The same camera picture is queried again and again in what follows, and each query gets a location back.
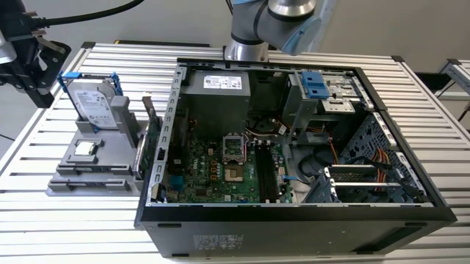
white wall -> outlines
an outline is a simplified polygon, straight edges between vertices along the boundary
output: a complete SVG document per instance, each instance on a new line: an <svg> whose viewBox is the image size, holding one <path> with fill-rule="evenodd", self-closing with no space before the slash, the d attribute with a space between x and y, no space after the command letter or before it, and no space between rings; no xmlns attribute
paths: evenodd
<svg viewBox="0 0 470 264"><path fill-rule="evenodd" d="M23 0L40 17L58 18L94 13L130 0ZM146 0L138 7L98 20L54 26L46 39L68 44L76 51L84 41L115 40L227 44L231 14L223 0Z"/></svg>
<svg viewBox="0 0 470 264"><path fill-rule="evenodd" d="M470 58L469 0L339 0L321 52L401 55L418 71Z"/></svg>

blue drive bracket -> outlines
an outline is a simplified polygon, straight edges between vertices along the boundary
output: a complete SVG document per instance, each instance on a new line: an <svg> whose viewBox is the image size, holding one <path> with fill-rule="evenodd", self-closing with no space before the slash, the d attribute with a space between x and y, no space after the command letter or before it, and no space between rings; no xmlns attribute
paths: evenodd
<svg viewBox="0 0 470 264"><path fill-rule="evenodd" d="M317 71L303 71L301 73L301 82L307 91L307 97L311 99L327 99L330 97L329 88L326 87L322 74Z"/></svg>

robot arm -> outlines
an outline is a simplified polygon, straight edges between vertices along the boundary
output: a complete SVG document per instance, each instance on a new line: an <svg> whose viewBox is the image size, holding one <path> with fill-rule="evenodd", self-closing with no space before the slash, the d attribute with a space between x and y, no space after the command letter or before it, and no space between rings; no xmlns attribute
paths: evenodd
<svg viewBox="0 0 470 264"><path fill-rule="evenodd" d="M68 18L34 18L21 0L0 0L0 85L9 83L40 108L54 101L50 89L71 48L43 38L44 28L76 23L124 12L144 0L92 14ZM269 44L298 55L313 42L321 26L314 16L317 0L232 0L231 43L224 58L234 61L267 61Z"/></svg>
<svg viewBox="0 0 470 264"><path fill-rule="evenodd" d="M224 59L267 61L269 44L295 56L311 44L321 27L317 0L234 0L231 42Z"/></svg>
<svg viewBox="0 0 470 264"><path fill-rule="evenodd" d="M9 83L40 108L54 102L50 89L56 81L71 48L64 43L43 38L44 28L76 23L124 12L144 0L92 14L67 18L34 18L35 12L26 12L21 0L0 0L0 85Z"/></svg>

orange wire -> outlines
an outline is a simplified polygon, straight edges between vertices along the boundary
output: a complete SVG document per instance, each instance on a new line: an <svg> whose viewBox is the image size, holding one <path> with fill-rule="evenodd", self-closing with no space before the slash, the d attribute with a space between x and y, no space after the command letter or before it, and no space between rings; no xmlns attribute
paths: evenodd
<svg viewBox="0 0 470 264"><path fill-rule="evenodd" d="M330 148L331 148L331 153L333 153L333 162L334 162L334 164L338 164L338 156L337 156L335 147L333 146L331 133L330 133L329 141L330 141Z"/></svg>

black cable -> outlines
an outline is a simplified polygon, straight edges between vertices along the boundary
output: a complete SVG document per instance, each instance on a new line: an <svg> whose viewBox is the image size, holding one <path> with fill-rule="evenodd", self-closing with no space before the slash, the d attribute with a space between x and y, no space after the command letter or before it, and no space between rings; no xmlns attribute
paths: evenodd
<svg viewBox="0 0 470 264"><path fill-rule="evenodd" d="M321 164L325 167L329 167L334 162L326 161L322 157L318 156L318 153L323 150L329 149L331 151L330 145L321 145L315 147L314 149L314 158L318 164Z"/></svg>
<svg viewBox="0 0 470 264"><path fill-rule="evenodd" d="M447 92L449 88L450 88L451 86L454 86L454 84L455 84L455 81L453 81L453 84L447 86L447 88L442 91L442 93L439 93L439 95L438 95L435 98L439 98L441 95L442 95L445 92Z"/></svg>
<svg viewBox="0 0 470 264"><path fill-rule="evenodd" d="M39 19L39 25L42 28L46 28L50 26L64 25L104 18L130 10L131 8L135 8L142 2L144 2L144 0L132 0L130 3L122 5L120 7L86 15L68 16L66 18Z"/></svg>
<svg viewBox="0 0 470 264"><path fill-rule="evenodd" d="M305 172L305 170L303 170L303 163L305 163L307 160L310 160L311 158L313 158L313 154L309 154L307 156L305 156L305 157L301 159L299 163L297 163L297 168L298 168L298 170L299 170L299 172L301 172L301 174L298 175L298 178L299 178L299 182L302 182L303 184L310 184L310 180L306 178L306 176L307 176L307 177L319 176L318 173L307 173L307 172Z"/></svg>
<svg viewBox="0 0 470 264"><path fill-rule="evenodd" d="M463 117L465 117L466 114L467 114L467 111L465 110L463 113L461 114L461 117L457 119L458 122L462 121L462 119L463 119Z"/></svg>
<svg viewBox="0 0 470 264"><path fill-rule="evenodd" d="M5 135L3 135L3 134L0 134L0 137L3 137L3 138L5 138L5 139L9 139L11 141L15 141L13 138L11 138L9 136L5 136Z"/></svg>
<svg viewBox="0 0 470 264"><path fill-rule="evenodd" d="M227 3L227 6L228 6L230 13L234 14L234 6L232 6L232 3L231 3L231 0L226 0L226 3Z"/></svg>

